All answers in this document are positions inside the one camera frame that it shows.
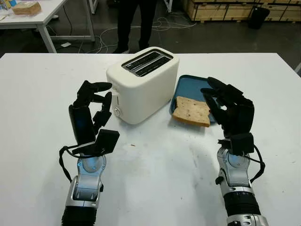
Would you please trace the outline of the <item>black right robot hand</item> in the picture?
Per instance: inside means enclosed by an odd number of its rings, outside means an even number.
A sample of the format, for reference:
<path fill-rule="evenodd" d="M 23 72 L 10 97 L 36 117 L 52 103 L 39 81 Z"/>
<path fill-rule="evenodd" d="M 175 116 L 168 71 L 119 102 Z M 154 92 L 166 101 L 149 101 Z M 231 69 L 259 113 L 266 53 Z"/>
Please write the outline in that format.
<path fill-rule="evenodd" d="M 222 126 L 224 137 L 250 132 L 254 117 L 253 102 L 231 84 L 213 77 L 208 77 L 207 82 L 210 88 L 200 91 L 215 121 Z"/>

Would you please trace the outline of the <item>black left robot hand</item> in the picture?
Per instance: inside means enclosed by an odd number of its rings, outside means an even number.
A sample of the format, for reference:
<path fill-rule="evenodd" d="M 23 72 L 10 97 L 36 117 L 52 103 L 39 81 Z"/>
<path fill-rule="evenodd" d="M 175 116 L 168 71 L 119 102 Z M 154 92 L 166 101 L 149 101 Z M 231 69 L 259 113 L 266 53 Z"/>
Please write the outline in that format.
<path fill-rule="evenodd" d="M 85 80 L 77 92 L 77 98 L 69 106 L 69 115 L 78 145 L 96 141 L 96 135 L 102 126 L 105 126 L 111 117 L 110 112 L 112 93 L 109 91 L 105 96 L 97 93 L 111 89 L 109 82 L 90 83 Z M 91 116 L 90 103 L 100 103 L 102 108 Z"/>

